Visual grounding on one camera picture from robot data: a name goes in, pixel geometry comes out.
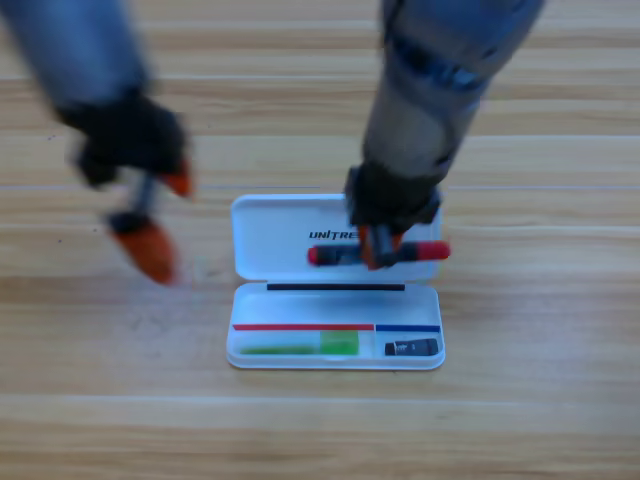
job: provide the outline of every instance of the blurred robot arm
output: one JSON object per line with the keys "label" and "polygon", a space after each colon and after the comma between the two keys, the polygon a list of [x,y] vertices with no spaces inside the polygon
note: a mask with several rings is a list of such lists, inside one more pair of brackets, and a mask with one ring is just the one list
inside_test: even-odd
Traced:
{"label": "blurred robot arm", "polygon": [[98,187],[120,166],[176,173],[184,135],[148,96],[148,74],[120,0],[0,0],[17,50],[58,119],[84,134],[77,166]]}
{"label": "blurred robot arm", "polygon": [[363,161],[345,189],[369,268],[381,266],[373,258],[374,227],[384,227],[397,247],[413,225],[433,221],[437,186],[481,99],[543,6],[544,0],[382,0],[383,70]]}
{"label": "blurred robot arm", "polygon": [[186,134],[155,103],[142,51],[120,0],[0,0],[0,13],[51,109],[82,134],[74,165],[92,188],[123,167],[141,182],[131,205],[107,217],[112,237],[154,281],[177,278],[177,252],[151,215],[156,185],[191,196]]}

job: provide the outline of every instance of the red stripe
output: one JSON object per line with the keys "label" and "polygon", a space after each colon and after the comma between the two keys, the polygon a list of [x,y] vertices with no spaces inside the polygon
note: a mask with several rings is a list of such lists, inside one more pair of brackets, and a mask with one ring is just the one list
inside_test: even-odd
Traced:
{"label": "red stripe", "polygon": [[242,323],[233,326],[234,330],[373,330],[373,325],[366,323],[354,324],[295,324],[295,323],[271,323],[271,324],[249,324]]}

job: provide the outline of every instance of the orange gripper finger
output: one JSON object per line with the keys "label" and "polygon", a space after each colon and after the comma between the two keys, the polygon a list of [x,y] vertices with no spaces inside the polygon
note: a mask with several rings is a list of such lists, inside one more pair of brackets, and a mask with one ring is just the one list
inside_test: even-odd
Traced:
{"label": "orange gripper finger", "polygon": [[162,175],[162,181],[178,196],[190,198],[195,190],[192,178],[191,161],[187,158],[180,162],[180,170],[176,174]]}
{"label": "orange gripper finger", "polygon": [[112,235],[143,274],[162,285],[175,281],[177,252],[161,227],[150,222],[132,232],[112,232]]}
{"label": "orange gripper finger", "polygon": [[[358,237],[360,238],[360,245],[362,247],[362,260],[369,270],[379,270],[380,266],[378,266],[375,262],[373,250],[371,244],[369,243],[368,233],[368,227],[358,227]],[[400,248],[402,237],[403,235],[394,235],[391,238],[391,244],[393,245],[394,250]]]}

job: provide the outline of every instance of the open case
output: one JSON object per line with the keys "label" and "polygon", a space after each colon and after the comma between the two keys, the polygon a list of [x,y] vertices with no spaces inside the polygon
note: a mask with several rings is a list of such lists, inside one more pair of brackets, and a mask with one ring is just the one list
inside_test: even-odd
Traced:
{"label": "open case", "polygon": [[[342,194],[246,195],[231,207],[237,273],[227,358],[239,368],[430,370],[445,359],[437,262],[317,267],[308,249],[357,245]],[[404,240],[440,236],[440,215]]]}

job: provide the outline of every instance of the green highlighter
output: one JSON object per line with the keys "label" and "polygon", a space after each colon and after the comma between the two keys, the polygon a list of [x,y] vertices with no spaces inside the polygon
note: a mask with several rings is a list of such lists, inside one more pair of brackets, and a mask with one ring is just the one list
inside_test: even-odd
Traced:
{"label": "green highlighter", "polygon": [[320,332],[320,345],[276,345],[249,347],[242,355],[358,355],[360,338],[357,331]]}

